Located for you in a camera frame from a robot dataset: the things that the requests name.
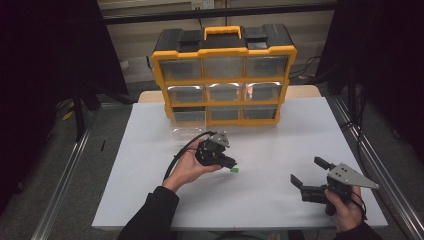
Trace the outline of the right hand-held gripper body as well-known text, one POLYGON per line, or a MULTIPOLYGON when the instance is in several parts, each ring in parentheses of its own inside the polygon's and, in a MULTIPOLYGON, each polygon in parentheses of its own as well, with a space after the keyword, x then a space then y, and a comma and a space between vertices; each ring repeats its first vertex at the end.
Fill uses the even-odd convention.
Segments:
POLYGON ((327 199, 324 191, 337 194, 344 203, 353 202, 351 195, 352 187, 359 186, 370 189, 378 189, 379 185, 344 163, 335 165, 335 168, 328 170, 327 183, 321 186, 305 186, 300 190, 301 198, 305 202, 325 204, 325 213, 333 216, 336 213, 335 206, 327 199))

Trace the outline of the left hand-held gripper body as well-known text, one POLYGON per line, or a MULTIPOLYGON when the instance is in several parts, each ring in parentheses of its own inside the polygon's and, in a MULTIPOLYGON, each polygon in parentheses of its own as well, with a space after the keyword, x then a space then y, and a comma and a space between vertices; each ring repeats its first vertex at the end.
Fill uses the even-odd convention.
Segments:
POLYGON ((203 166, 219 165, 218 160, 226 156, 224 151, 229 147, 225 131, 213 133, 198 145, 195 158, 203 166))

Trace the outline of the clear plastic drawer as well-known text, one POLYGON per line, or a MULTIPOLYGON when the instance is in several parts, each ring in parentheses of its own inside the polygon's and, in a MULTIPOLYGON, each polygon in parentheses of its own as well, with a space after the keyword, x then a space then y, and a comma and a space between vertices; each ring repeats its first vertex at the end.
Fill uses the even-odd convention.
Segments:
POLYGON ((198 135, 206 130, 206 114, 204 111, 174 112, 171 130, 177 136, 198 135))

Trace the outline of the yellow black drawer organizer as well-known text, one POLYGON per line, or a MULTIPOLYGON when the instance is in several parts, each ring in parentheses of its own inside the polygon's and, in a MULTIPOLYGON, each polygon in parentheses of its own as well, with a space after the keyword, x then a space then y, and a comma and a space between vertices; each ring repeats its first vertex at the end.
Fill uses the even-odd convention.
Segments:
MULTIPOLYGON (((209 57, 253 57, 285 55, 289 58, 285 70, 284 100, 290 83, 291 66, 297 49, 286 27, 282 24, 264 24, 260 27, 220 26, 201 30, 166 29, 161 32, 151 56, 153 74, 164 97, 164 80, 160 63, 165 60, 203 59, 209 57)), ((206 126, 271 124, 209 124, 206 126)))

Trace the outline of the person's right hand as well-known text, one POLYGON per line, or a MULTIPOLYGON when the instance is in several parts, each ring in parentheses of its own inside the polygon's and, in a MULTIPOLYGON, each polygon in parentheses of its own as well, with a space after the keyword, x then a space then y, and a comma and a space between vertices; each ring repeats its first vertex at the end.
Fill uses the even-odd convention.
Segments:
POLYGON ((359 186, 352 187, 351 195, 353 202, 345 204, 340 197, 332 191, 326 190, 327 199, 336 208, 336 229, 338 233, 349 231, 363 222, 362 216, 362 200, 361 188, 359 186))

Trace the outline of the person's left hand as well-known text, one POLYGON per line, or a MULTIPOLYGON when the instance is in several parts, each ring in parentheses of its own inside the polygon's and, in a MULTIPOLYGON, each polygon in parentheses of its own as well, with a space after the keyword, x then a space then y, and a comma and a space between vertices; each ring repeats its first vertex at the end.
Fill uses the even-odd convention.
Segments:
POLYGON ((196 140, 180 157, 170 176, 162 186, 176 193, 183 185, 191 183, 201 175, 221 170, 220 165, 203 166, 195 158, 195 153, 202 139, 196 140))

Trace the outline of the set of clear organizer bins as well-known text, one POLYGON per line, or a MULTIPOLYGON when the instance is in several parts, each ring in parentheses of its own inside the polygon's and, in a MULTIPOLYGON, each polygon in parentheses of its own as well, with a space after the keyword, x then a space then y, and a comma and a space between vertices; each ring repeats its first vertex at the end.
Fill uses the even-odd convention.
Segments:
POLYGON ((162 61, 165 112, 176 122, 274 123, 288 60, 276 55, 162 61))

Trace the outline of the black curtain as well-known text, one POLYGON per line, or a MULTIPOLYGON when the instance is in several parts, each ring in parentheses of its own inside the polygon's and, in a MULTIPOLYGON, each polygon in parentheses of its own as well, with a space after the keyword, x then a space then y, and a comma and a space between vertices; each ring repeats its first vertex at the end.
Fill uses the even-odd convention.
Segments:
POLYGON ((424 163, 424 0, 335 1, 318 79, 361 84, 424 163))
POLYGON ((0 0, 0 214, 38 158, 57 104, 128 92, 98 0, 0 0))

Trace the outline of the black metal stand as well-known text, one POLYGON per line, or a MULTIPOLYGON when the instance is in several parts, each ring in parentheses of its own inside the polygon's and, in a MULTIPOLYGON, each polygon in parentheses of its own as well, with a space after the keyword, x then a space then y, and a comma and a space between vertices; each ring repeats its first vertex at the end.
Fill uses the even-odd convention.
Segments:
POLYGON ((128 89, 122 73, 91 70, 89 73, 76 72, 72 78, 72 100, 74 104, 77 127, 76 142, 79 142, 87 126, 83 115, 83 106, 89 111, 97 111, 101 107, 98 94, 124 104, 131 105, 135 100, 128 97, 128 89))

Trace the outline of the black horizontal bar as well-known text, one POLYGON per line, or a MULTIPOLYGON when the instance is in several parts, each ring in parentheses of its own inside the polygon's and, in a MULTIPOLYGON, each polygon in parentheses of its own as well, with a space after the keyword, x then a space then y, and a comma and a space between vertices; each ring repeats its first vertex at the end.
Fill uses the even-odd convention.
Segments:
POLYGON ((217 18, 217 17, 329 11, 329 10, 335 10, 338 7, 339 7, 338 2, 323 2, 323 3, 305 3, 305 4, 264 6, 264 7, 189 10, 189 11, 168 12, 168 13, 113 15, 113 16, 104 17, 102 19, 102 22, 106 25, 118 25, 118 24, 203 19, 203 18, 217 18))

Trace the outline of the aluminium floor rail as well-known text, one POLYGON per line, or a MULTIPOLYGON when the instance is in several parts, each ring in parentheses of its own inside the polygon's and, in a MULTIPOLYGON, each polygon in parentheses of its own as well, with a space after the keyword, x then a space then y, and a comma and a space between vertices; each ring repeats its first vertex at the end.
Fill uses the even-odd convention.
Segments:
POLYGON ((388 225, 379 233, 386 240, 424 240, 424 164, 372 104, 357 126, 342 98, 328 103, 360 169, 380 184, 373 195, 388 225))
POLYGON ((86 115, 87 129, 67 159, 31 240, 113 239, 92 226, 132 107, 105 103, 86 115), (100 151, 106 140, 104 151, 100 151))

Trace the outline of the white wall socket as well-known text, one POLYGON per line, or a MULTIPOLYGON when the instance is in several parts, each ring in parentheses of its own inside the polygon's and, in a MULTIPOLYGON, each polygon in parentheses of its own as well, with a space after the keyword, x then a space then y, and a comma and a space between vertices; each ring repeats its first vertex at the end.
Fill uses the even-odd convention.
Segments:
POLYGON ((193 10, 209 10, 215 8, 214 0, 191 0, 193 10))

